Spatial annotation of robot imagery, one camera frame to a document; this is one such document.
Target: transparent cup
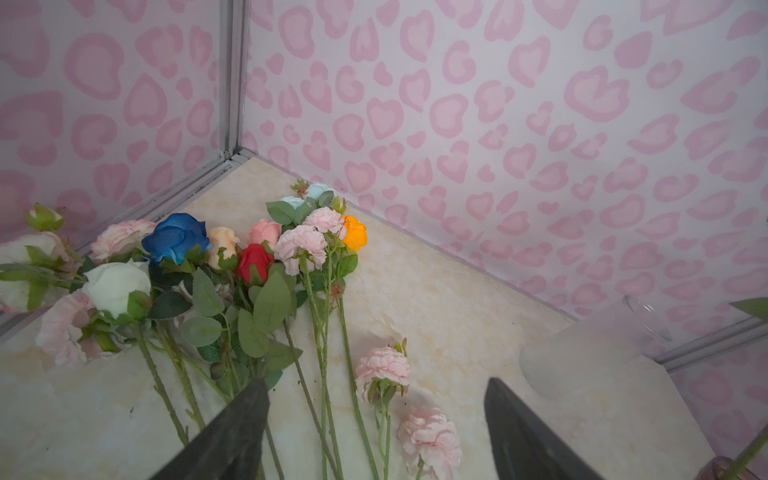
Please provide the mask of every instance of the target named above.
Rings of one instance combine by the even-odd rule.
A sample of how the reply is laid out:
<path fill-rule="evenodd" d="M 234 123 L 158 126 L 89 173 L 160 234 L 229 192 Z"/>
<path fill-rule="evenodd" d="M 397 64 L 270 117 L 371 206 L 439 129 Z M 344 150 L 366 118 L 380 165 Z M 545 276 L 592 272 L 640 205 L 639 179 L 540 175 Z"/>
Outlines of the transparent cup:
<path fill-rule="evenodd" d="M 542 343 L 524 347 L 520 368 L 539 395 L 558 399 L 669 341 L 669 329 L 654 309 L 625 296 Z"/>

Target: light pink carnation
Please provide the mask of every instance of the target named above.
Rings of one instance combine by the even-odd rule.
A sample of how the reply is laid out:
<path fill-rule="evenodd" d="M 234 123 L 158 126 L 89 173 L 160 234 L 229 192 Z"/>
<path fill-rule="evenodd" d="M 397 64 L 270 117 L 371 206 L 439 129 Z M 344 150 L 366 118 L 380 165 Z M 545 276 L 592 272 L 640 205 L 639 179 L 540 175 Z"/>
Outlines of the light pink carnation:
<path fill-rule="evenodd" d="M 266 243 L 274 250 L 277 245 L 277 239 L 280 238 L 280 234 L 283 232 L 283 226 L 277 222 L 270 222 L 269 220 L 261 220 L 248 233 L 248 244 L 253 243 L 261 244 L 266 240 Z"/>
<path fill-rule="evenodd" d="M 128 220 L 110 225 L 91 244 L 95 262 L 103 262 L 109 257 L 128 253 L 141 242 L 141 239 L 154 232 L 157 226 L 149 220 Z"/>
<path fill-rule="evenodd" d="M 301 250 L 309 252 L 310 261 L 306 266 L 311 272 L 323 267 L 327 246 L 326 238 L 315 227 L 299 225 L 280 236 L 274 248 L 275 258 L 285 263 L 286 273 L 298 275 L 299 259 L 294 257 L 301 253 Z"/>
<path fill-rule="evenodd" d="M 453 469 L 462 460 L 456 425 L 434 408 L 414 410 L 400 425 L 397 436 L 402 443 L 406 468 L 411 475 L 424 461 L 424 474 L 438 480 L 453 480 Z"/>
<path fill-rule="evenodd" d="M 55 357 L 57 366 L 76 366 L 90 359 L 112 355 L 99 348 L 91 337 L 82 343 L 82 329 L 91 321 L 88 310 L 94 308 L 82 290 L 63 296 L 41 318 L 35 343 Z"/>
<path fill-rule="evenodd" d="M 355 368 L 357 395 L 366 400 L 366 390 L 374 380 L 389 380 L 404 387 L 409 385 L 411 366 L 405 355 L 390 346 L 372 349 Z"/>
<path fill-rule="evenodd" d="M 338 233 L 344 227 L 341 214 L 332 208 L 323 207 L 313 211 L 304 220 L 304 225 L 315 227 L 320 233 Z"/>

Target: artificial flower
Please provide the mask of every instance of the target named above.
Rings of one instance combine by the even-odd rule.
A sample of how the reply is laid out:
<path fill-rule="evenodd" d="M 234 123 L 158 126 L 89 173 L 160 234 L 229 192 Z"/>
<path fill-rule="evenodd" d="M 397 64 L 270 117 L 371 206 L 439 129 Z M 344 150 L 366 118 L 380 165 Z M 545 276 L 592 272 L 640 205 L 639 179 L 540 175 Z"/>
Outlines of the artificial flower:
<path fill-rule="evenodd" d="M 438 480 L 453 480 L 453 469 L 462 460 L 456 425 L 443 412 L 434 408 L 414 410 L 400 425 L 397 436 L 402 443 L 406 468 L 411 475 L 419 471 Z"/>
<path fill-rule="evenodd" d="M 250 266 L 254 265 L 259 272 L 262 282 L 266 282 L 266 275 L 270 271 L 270 265 L 274 263 L 275 257 L 269 255 L 260 243 L 252 243 L 240 254 L 240 265 L 237 267 L 237 274 L 240 278 L 250 283 Z"/>
<path fill-rule="evenodd" d="M 0 263 L 30 265 L 32 260 L 29 258 L 27 247 L 38 248 L 53 261 L 63 260 L 67 262 L 61 268 L 68 270 L 71 258 L 67 255 L 61 239 L 51 232 L 22 235 L 16 240 L 3 243 L 0 245 Z M 2 274 L 11 275 L 9 272 L 11 270 L 6 270 Z M 29 291 L 30 283 L 27 280 L 0 280 L 0 309 L 5 312 L 28 312 Z M 42 305 L 49 305 L 66 293 L 66 289 L 49 286 L 43 296 Z"/>
<path fill-rule="evenodd" d="M 339 233 L 339 238 L 352 250 L 359 252 L 361 248 L 368 244 L 368 234 L 366 226 L 360 223 L 352 215 L 345 215 L 344 228 Z"/>
<path fill-rule="evenodd" d="M 212 268 L 219 267 L 219 249 L 224 248 L 223 258 L 226 260 L 233 255 L 237 255 L 237 243 L 240 239 L 235 235 L 235 231 L 227 227 L 214 227 L 208 233 L 208 240 L 212 248 L 208 250 L 208 265 Z"/>
<path fill-rule="evenodd" d="M 313 211 L 304 220 L 304 225 L 315 227 L 320 233 L 338 233 L 344 226 L 344 220 L 339 212 L 323 207 Z"/>
<path fill-rule="evenodd" d="M 411 366 L 405 355 L 390 346 L 372 349 L 355 368 L 357 395 L 365 401 L 367 389 L 376 380 L 389 380 L 405 389 L 410 383 Z"/>
<path fill-rule="evenodd" d="M 91 244 L 93 260 L 103 262 L 109 257 L 128 253 L 152 233 L 157 224 L 149 220 L 128 220 L 107 227 Z"/>
<path fill-rule="evenodd" d="M 326 262 L 327 246 L 326 238 L 315 227 L 299 225 L 283 233 L 277 241 L 275 258 L 285 263 L 286 273 L 298 275 L 300 261 L 296 257 L 301 254 L 301 250 L 305 250 L 310 255 L 306 268 L 312 272 L 322 268 Z"/>
<path fill-rule="evenodd" d="M 94 337 L 78 342 L 82 329 L 91 322 L 88 310 L 92 308 L 91 298 L 78 290 L 60 298 L 43 314 L 35 344 L 53 355 L 57 366 L 76 366 L 113 355 L 102 350 Z"/>
<path fill-rule="evenodd" d="M 290 204 L 293 208 L 299 208 L 304 203 L 304 200 L 298 197 L 283 197 L 280 201 Z"/>
<path fill-rule="evenodd" d="M 55 232 L 64 226 L 64 219 L 56 210 L 35 204 L 35 208 L 27 212 L 27 225 L 38 232 Z"/>
<path fill-rule="evenodd" d="M 266 243 L 271 249 L 277 245 L 277 239 L 280 238 L 280 234 L 283 232 L 283 226 L 277 222 L 270 222 L 269 220 L 261 220 L 248 233 L 248 244 L 250 243 Z"/>
<path fill-rule="evenodd" d="M 85 273 L 88 279 L 83 292 L 98 310 L 106 310 L 117 317 L 128 312 L 128 296 L 139 290 L 147 295 L 152 291 L 149 264 L 146 262 L 105 263 Z"/>
<path fill-rule="evenodd" d="M 324 194 L 328 190 L 333 191 L 331 187 L 325 184 L 312 184 L 310 185 L 309 190 L 306 191 L 306 195 L 309 198 L 314 198 L 315 200 L 320 199 L 320 195 Z"/>
<path fill-rule="evenodd" d="M 154 262 L 168 258 L 177 265 L 184 262 L 184 256 L 195 246 L 199 245 L 200 251 L 211 248 L 205 222 L 198 222 L 190 214 L 171 214 L 141 241 L 141 245 L 154 256 Z"/>

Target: orange rose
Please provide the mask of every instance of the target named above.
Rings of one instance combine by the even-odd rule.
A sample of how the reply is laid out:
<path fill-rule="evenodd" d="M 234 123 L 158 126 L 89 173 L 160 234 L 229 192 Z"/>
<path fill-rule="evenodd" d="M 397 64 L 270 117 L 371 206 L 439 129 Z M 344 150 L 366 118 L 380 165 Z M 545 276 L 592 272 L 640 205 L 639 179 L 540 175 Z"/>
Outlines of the orange rose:
<path fill-rule="evenodd" d="M 346 230 L 346 236 L 342 241 L 352 250 L 359 252 L 361 248 L 368 244 L 366 226 L 360 223 L 355 217 L 352 217 L 351 215 L 346 215 L 344 217 L 344 229 Z"/>

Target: pink leopard print wallpaper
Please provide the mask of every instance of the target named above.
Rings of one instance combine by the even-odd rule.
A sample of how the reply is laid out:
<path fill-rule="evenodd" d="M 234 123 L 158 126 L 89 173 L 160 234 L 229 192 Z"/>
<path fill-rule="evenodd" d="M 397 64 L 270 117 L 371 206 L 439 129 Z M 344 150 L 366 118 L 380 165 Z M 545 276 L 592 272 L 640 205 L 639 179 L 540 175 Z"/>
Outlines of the pink leopard print wallpaper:
<path fill-rule="evenodd" d="M 0 2 L 0 240 L 35 202 L 98 225 L 218 156 L 220 6 Z"/>
<path fill-rule="evenodd" d="M 731 458 L 768 423 L 768 339 L 672 375 L 712 449 Z M 750 465 L 768 478 L 768 451 Z"/>
<path fill-rule="evenodd" d="M 761 0 L 253 0 L 242 145 L 674 347 L 768 293 Z"/>

